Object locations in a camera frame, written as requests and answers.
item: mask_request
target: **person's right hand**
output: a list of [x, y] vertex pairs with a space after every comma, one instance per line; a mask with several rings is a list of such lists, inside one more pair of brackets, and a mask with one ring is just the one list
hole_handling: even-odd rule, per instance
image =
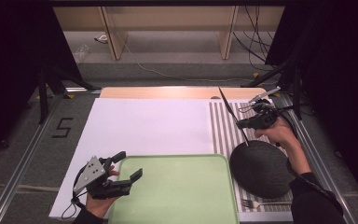
[[282, 118], [277, 118], [275, 123], [267, 129], [255, 130], [256, 138], [262, 135], [265, 135], [271, 144], [279, 143], [285, 149], [289, 149], [293, 144], [298, 143], [290, 126]]

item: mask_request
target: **silverware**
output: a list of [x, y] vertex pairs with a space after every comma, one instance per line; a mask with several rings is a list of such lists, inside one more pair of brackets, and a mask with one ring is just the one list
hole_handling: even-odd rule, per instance
[[260, 202], [257, 202], [257, 201], [241, 199], [241, 204], [242, 204], [243, 206], [245, 206], [245, 207], [248, 207], [248, 208], [257, 208], [257, 207], [260, 206], [260, 205], [268, 205], [268, 204], [290, 205], [290, 204], [292, 204], [292, 201], [260, 203]]

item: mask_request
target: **table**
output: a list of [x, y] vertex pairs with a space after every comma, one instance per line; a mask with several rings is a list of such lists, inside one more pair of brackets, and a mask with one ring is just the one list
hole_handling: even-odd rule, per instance
[[[222, 88], [222, 91], [230, 102], [247, 102], [246, 99], [265, 92], [261, 88]], [[213, 130], [208, 130], [210, 120], [206, 116], [211, 102], [223, 104], [221, 99], [216, 100], [219, 97], [216, 87], [104, 88], [91, 109], [49, 216], [61, 217], [72, 197], [74, 176], [79, 167], [95, 154], [97, 157], [110, 157], [118, 152], [115, 151], [117, 148], [125, 150], [128, 156], [219, 153], [212, 138]], [[291, 218], [288, 211], [268, 212], [267, 215], [263, 212], [239, 212], [240, 221], [288, 221]]]

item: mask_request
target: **black fabric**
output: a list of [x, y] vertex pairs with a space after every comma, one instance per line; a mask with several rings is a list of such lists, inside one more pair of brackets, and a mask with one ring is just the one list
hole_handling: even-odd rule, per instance
[[286, 156], [272, 144], [249, 141], [231, 153], [229, 165], [234, 179], [246, 191], [262, 198], [279, 198], [287, 193], [293, 177], [286, 169]]
[[[302, 175], [310, 182], [321, 186], [313, 173]], [[290, 183], [293, 193], [292, 215], [296, 224], [311, 223], [346, 223], [342, 215], [321, 193], [310, 188], [298, 179]]]
[[73, 224], [102, 224], [103, 219], [94, 216], [91, 212], [85, 208], [80, 210], [79, 215], [77, 215]]

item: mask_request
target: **floor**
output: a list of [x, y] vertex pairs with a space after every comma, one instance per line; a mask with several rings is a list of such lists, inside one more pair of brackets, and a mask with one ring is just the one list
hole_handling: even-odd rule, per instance
[[[111, 60], [106, 44], [94, 41], [94, 37], [100, 35], [103, 33], [65, 33], [73, 53], [82, 45], [89, 48], [78, 66], [83, 78], [96, 86], [238, 87], [252, 81], [254, 75], [265, 74], [265, 70], [271, 69], [249, 54], [235, 39], [229, 59], [222, 60], [212, 32], [133, 32], [119, 61]], [[244, 33], [236, 35], [244, 45], [250, 45], [250, 39]], [[260, 34], [266, 44], [271, 42], [269, 35], [273, 36]], [[260, 45], [254, 42], [252, 50], [264, 58]], [[274, 77], [262, 87], [272, 89], [276, 80]], [[70, 82], [65, 82], [65, 85], [76, 87]], [[35, 91], [29, 108], [24, 109], [7, 139], [9, 147], [0, 148], [0, 223], [35, 223], [36, 220], [38, 223], [62, 223], [48, 218], [48, 212], [98, 94], [78, 92], [61, 98], [50, 93], [49, 96], [51, 116], [46, 125], [38, 125], [40, 108]], [[290, 102], [290, 98], [272, 99], [277, 106]], [[298, 125], [305, 127], [309, 147], [318, 155], [316, 161], [324, 165], [325, 175], [332, 179], [327, 184], [337, 189], [348, 206], [348, 223], [358, 223], [358, 185], [355, 179], [345, 162], [335, 154], [323, 125], [312, 115], [312, 108], [303, 107], [302, 113], [303, 119]], [[70, 134], [66, 138], [52, 137], [63, 134], [57, 127], [64, 118], [74, 121]]]

